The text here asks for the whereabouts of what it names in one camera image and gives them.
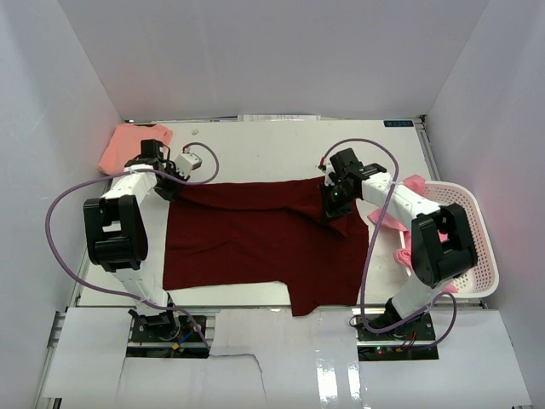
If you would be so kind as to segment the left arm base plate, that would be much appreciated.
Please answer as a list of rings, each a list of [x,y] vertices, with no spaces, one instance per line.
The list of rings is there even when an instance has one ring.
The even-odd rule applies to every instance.
[[[132,343],[151,345],[153,343],[201,343],[198,329],[204,335],[207,318],[204,315],[194,315],[194,322],[183,313],[172,311],[156,315],[140,315],[130,310],[132,326],[129,340]]]

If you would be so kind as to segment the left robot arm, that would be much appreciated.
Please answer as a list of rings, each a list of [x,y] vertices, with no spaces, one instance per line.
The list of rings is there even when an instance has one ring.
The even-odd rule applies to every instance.
[[[180,319],[169,311],[157,311],[149,303],[166,307],[169,295],[153,273],[141,264],[148,255],[148,238],[140,205],[150,193],[172,201],[202,159],[187,151],[170,157],[161,141],[141,142],[141,152],[125,163],[128,174],[116,178],[110,190],[83,204],[83,219],[89,259],[120,281],[124,290],[137,296],[136,312],[153,315],[151,330],[160,339],[170,340],[180,330]]]

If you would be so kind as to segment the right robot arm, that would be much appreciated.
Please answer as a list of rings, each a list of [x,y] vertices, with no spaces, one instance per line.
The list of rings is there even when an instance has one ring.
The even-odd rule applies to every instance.
[[[422,315],[455,278],[478,263],[478,255],[466,211],[459,204],[441,205],[397,183],[379,164],[363,164],[351,148],[341,150],[318,165],[324,172],[320,187],[324,218],[328,221],[348,215],[357,199],[379,211],[377,226],[391,216],[410,234],[412,274],[399,292],[390,298],[382,315],[363,318],[367,331],[402,340],[416,328]]]

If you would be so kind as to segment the dark red t shirt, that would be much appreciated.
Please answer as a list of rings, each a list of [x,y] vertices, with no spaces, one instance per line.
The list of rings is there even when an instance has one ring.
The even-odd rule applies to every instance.
[[[281,282],[294,316],[358,301],[369,229],[323,217],[320,179],[186,186],[170,204],[163,288]]]

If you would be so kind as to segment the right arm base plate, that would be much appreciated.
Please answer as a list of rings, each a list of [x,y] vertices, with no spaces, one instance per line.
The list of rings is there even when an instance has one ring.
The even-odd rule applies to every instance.
[[[348,324],[357,332],[357,339],[360,344],[369,346],[402,346],[409,343],[430,343],[435,340],[436,334],[433,322],[429,314],[423,314],[391,331],[374,333],[368,331],[359,314],[354,315]]]

